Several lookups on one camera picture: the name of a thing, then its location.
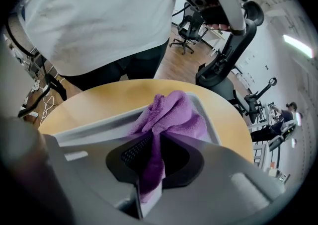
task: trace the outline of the purple cloth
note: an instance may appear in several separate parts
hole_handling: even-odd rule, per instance
[[[140,199],[147,202],[165,177],[160,151],[160,133],[172,132],[199,138],[206,134],[204,118],[193,110],[193,105],[183,91],[173,91],[167,97],[157,94],[153,104],[136,120],[131,134],[152,130],[154,134],[152,155],[140,178]]]

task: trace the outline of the t-shirt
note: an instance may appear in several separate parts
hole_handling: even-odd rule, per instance
[[[175,0],[25,0],[25,32],[61,75],[162,45]]]
[[[272,126],[272,130],[275,133],[280,134],[281,133],[280,128],[282,127],[283,123],[284,122],[286,123],[293,119],[294,119],[294,116],[292,112],[290,112],[289,110],[282,110],[282,113],[279,117],[279,121]]]

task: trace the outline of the table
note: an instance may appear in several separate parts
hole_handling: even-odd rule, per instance
[[[253,162],[249,130],[237,110],[225,99],[200,86],[167,79],[136,79],[101,85],[79,93],[54,109],[39,127],[55,134],[109,118],[153,102],[157,93],[194,92],[202,101],[222,145]]]

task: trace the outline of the floor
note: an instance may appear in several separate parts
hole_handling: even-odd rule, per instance
[[[12,32],[18,42],[20,42],[26,49],[30,50],[32,48],[32,45],[29,44],[27,41],[27,38],[23,32],[23,29],[21,26],[19,26],[19,23],[17,19],[12,18],[10,20],[10,26],[12,29]],[[171,27],[171,34],[170,34],[170,42],[174,38],[181,39],[177,35],[177,29],[175,26]],[[161,65],[159,66],[159,69],[156,73],[155,78],[161,78],[161,79],[173,79],[173,80],[179,80],[189,83],[195,83],[195,74],[198,71],[198,68],[203,63],[210,63],[213,60],[213,57],[210,57],[211,48],[206,45],[203,42],[199,42],[196,45],[189,44],[190,47],[194,50],[194,53],[191,54],[190,51],[187,51],[186,54],[183,56],[182,53],[182,47],[181,46],[172,46],[167,47],[165,56],[162,60]],[[49,62],[46,62],[45,64],[46,69],[48,70],[51,65]],[[57,73],[55,69],[52,70],[51,74],[55,76]],[[233,73],[230,73],[228,78],[233,82],[235,89],[238,90],[238,92],[245,96],[248,94],[248,91],[244,88],[243,84],[236,78],[236,76]],[[127,76],[122,76],[121,80],[126,80]],[[78,94],[81,92],[77,87],[70,84],[66,79],[63,79],[59,75],[57,76],[57,80],[62,81],[61,84],[67,91],[68,98]],[[43,77],[40,75],[40,87],[44,87],[45,83],[43,80]],[[42,93],[42,89],[39,89],[38,91],[34,92],[33,94],[29,95],[28,104],[32,104],[37,97]],[[47,102],[47,105],[45,105],[44,102],[40,102],[37,108],[35,109],[35,112],[39,114],[38,118],[34,118],[32,116],[26,116],[25,120],[29,121],[34,124],[36,128],[39,127],[42,116],[44,114],[45,117],[45,106],[49,108],[47,110],[47,115],[53,111],[59,104],[61,104],[63,101],[60,98],[60,96],[54,91],[51,90],[49,94],[44,98],[44,101]],[[250,124],[249,119],[245,118],[245,121],[247,124]]]

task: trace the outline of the ceiling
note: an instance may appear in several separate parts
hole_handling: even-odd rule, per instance
[[[310,19],[297,0],[254,0],[259,3],[265,17],[280,35],[290,35],[314,50],[310,59],[292,47],[286,46],[292,60],[298,93],[299,109],[304,115],[302,175],[310,168],[317,151],[318,133],[318,35]]]

